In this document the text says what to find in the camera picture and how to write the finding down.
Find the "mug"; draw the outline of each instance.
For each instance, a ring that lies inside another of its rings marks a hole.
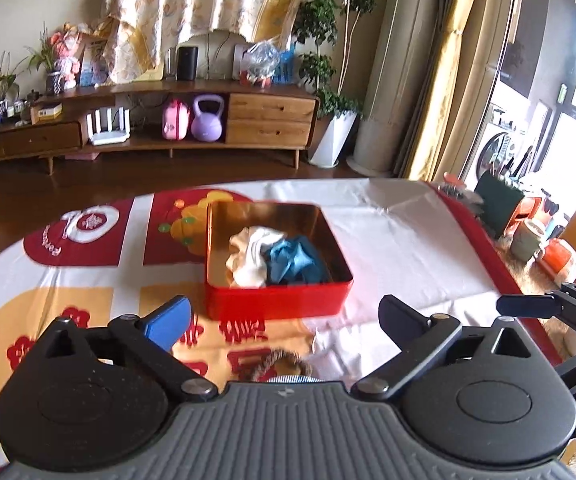
[[[510,252],[518,260],[527,262],[542,248],[545,234],[546,229],[540,222],[527,218],[517,226],[513,242],[510,244]]]

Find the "wooden tv cabinet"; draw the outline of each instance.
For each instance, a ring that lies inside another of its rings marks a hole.
[[[176,96],[189,106],[198,94],[220,94],[226,99],[222,137],[216,142],[199,142],[190,134],[183,140],[165,140],[161,124],[133,126],[126,142],[92,146],[88,143],[86,114],[95,108],[114,107],[117,96],[157,93]],[[61,103],[62,114],[54,121],[36,122],[36,110]],[[52,173],[52,158],[58,155],[139,150],[267,149],[294,151],[299,167],[300,151],[312,139],[318,101],[293,85],[267,89],[242,86],[238,81],[144,81],[99,88],[85,87],[55,97],[40,98],[33,105],[33,124],[15,128],[0,126],[0,160],[37,156],[45,158]]]

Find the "potted plant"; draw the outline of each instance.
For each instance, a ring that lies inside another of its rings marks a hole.
[[[46,69],[46,95],[53,96],[63,91],[62,73],[57,67],[58,57],[55,52],[56,35],[49,36],[48,29],[44,23],[44,31],[39,37],[39,50],[27,46],[30,52],[28,70],[34,67],[37,72],[43,65]]]
[[[313,94],[319,99],[317,137],[321,140],[308,150],[309,163],[320,168],[337,165],[337,157],[348,138],[354,120],[360,114],[360,104],[342,95],[354,30],[359,18],[373,12],[377,0],[344,0],[338,5],[334,0],[305,0],[301,3],[292,33],[296,41],[305,43],[312,38],[315,52],[302,54],[299,76],[314,88]],[[343,54],[337,89],[333,90],[330,81],[335,73],[332,60],[320,52],[323,43],[337,42],[337,13],[344,16]]]
[[[15,83],[17,79],[17,69],[19,65],[24,62],[22,59],[17,63],[12,69],[10,68],[10,53],[1,53],[0,59],[0,114],[3,117],[6,116],[6,109],[8,107],[8,102],[12,104],[19,95],[19,85]]]

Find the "black speaker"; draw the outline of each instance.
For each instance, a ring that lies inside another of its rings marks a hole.
[[[177,49],[177,81],[194,81],[198,55],[198,46],[180,46]]]

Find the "blue cloth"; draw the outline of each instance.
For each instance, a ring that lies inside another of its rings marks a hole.
[[[284,238],[266,251],[268,285],[309,285],[327,281],[326,267],[305,236]]]

